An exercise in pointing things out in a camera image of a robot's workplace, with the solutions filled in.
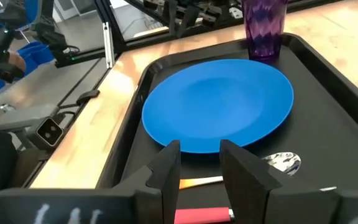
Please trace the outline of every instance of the gray floor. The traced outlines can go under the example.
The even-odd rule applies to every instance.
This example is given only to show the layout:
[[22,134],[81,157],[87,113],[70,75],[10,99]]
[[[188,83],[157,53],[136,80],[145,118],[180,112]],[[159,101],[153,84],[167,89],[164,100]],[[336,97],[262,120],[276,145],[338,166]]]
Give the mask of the gray floor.
[[[132,38],[136,33],[148,30],[143,13],[132,6],[124,6],[115,10],[116,17],[125,39]],[[57,24],[59,31],[65,35],[69,45],[75,45],[81,50],[88,50],[104,45],[102,23],[96,12],[77,16]],[[25,46],[27,41],[15,40],[10,50],[16,51]],[[7,85],[0,91],[0,103],[9,103],[17,109],[44,104],[56,105],[88,72],[96,60],[55,68],[53,63],[40,66],[34,72],[13,85]],[[64,104],[74,103],[84,92],[89,91],[106,71],[104,58],[81,82]]]

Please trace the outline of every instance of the purple cup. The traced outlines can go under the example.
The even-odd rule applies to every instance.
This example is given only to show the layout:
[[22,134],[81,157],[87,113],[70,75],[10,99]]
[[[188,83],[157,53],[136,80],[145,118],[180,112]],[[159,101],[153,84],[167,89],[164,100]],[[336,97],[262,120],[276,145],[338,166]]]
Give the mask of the purple cup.
[[288,0],[242,0],[249,58],[278,59]]

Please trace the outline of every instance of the black tray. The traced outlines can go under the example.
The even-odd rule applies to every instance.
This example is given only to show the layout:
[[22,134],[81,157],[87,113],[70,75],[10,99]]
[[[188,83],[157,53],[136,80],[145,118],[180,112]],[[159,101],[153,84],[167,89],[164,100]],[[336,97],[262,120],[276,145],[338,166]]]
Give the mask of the black tray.
[[[99,187],[125,179],[163,148],[145,132],[140,119],[147,95],[160,82],[200,62],[247,57],[245,41],[237,40],[151,63],[132,99]],[[293,109],[278,129],[246,149],[259,157],[295,152],[302,159],[296,176],[315,187],[358,189],[358,88],[295,35],[283,35],[280,58],[272,66],[293,85]],[[182,153],[181,158],[182,178],[221,175],[218,154]],[[230,204],[222,183],[181,190],[178,197],[178,208],[223,206]]]

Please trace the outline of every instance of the metal spoon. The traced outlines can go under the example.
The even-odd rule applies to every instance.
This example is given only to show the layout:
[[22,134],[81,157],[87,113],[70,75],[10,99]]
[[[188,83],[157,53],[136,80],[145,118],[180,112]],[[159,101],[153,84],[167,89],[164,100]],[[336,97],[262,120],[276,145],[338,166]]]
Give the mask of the metal spoon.
[[[262,160],[265,160],[269,165],[274,166],[274,168],[288,175],[294,175],[301,166],[301,157],[299,157],[293,152],[278,152],[269,155]],[[182,190],[190,187],[196,187],[200,185],[212,184],[222,181],[222,176],[181,179],[179,183],[179,189]]]

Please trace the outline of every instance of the plate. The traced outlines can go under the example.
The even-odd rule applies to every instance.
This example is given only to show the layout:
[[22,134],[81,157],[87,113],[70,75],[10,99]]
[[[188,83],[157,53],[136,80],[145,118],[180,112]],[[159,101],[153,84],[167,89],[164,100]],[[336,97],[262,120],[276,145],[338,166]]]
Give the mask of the plate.
[[293,88],[277,69],[226,59],[185,68],[146,99],[142,122],[163,146],[179,139],[182,152],[219,152],[220,140],[246,146],[277,128],[293,105]]

